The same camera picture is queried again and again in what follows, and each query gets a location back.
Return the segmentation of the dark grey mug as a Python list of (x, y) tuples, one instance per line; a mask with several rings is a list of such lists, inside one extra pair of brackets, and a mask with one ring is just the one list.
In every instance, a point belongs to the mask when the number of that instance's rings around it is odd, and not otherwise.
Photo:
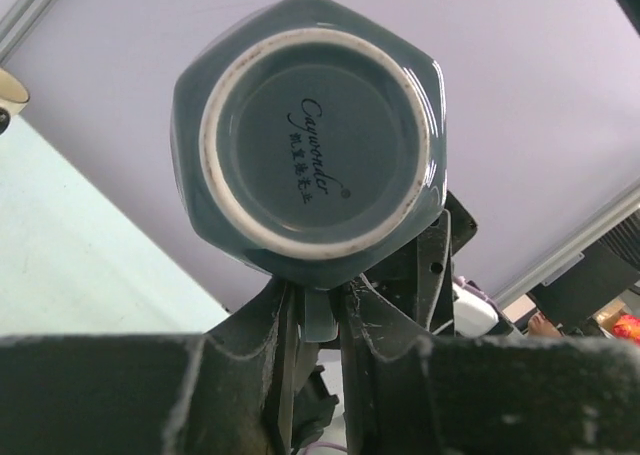
[(447, 195), (439, 64), (332, 0), (282, 0), (176, 82), (171, 153), (195, 232), (291, 282), (308, 342), (329, 294), (436, 221)]

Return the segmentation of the cream beige mug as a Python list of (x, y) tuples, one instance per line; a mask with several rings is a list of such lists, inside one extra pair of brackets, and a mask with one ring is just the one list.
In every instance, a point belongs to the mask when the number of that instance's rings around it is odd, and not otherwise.
[(24, 109), (30, 101), (27, 88), (5, 69), (0, 69), (0, 103), (1, 125), (0, 134), (3, 134), (11, 124), (11, 121)]

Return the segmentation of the left aluminium frame post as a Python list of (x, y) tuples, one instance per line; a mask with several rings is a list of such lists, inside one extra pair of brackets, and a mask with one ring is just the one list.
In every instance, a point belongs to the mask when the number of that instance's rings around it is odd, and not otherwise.
[(57, 0), (17, 0), (1, 18), (1, 64), (4, 65)]

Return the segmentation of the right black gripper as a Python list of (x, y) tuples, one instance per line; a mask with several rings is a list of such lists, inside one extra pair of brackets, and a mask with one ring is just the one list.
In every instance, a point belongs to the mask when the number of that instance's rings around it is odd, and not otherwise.
[(419, 326), (432, 334), (453, 335), (451, 257), (477, 230), (476, 220), (449, 192), (441, 215), (365, 276), (382, 297)]

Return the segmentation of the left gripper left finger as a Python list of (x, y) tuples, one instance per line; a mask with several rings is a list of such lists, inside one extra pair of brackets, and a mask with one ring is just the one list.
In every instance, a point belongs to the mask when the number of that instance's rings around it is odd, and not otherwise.
[(293, 288), (272, 280), (204, 334), (8, 336), (5, 454), (286, 454)]

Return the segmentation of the right aluminium frame post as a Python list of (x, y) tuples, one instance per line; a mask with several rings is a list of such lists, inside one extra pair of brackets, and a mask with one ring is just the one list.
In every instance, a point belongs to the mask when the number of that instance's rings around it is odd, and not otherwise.
[(566, 265), (579, 252), (639, 209), (639, 179), (598, 210), (584, 225), (574, 231), (560, 245), (534, 264), (515, 281), (507, 284), (495, 295), (496, 303), (508, 306), (521, 295), (549, 278)]

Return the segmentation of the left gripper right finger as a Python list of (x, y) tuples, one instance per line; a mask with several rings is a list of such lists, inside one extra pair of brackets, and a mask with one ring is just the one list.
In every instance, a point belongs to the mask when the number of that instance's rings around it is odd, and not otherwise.
[(639, 349), (435, 336), (363, 280), (341, 306), (352, 454), (635, 454)]

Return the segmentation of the aluminium frame post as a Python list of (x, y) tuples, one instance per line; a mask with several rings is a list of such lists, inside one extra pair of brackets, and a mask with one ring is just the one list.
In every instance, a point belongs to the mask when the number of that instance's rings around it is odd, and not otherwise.
[(17, 0), (1, 18), (1, 64), (4, 65), (57, 0)]
[(515, 281), (507, 284), (495, 295), (496, 303), (508, 306), (521, 295), (549, 278), (566, 265), (579, 252), (639, 209), (639, 179), (598, 210), (584, 225), (574, 231), (560, 245), (534, 264)]

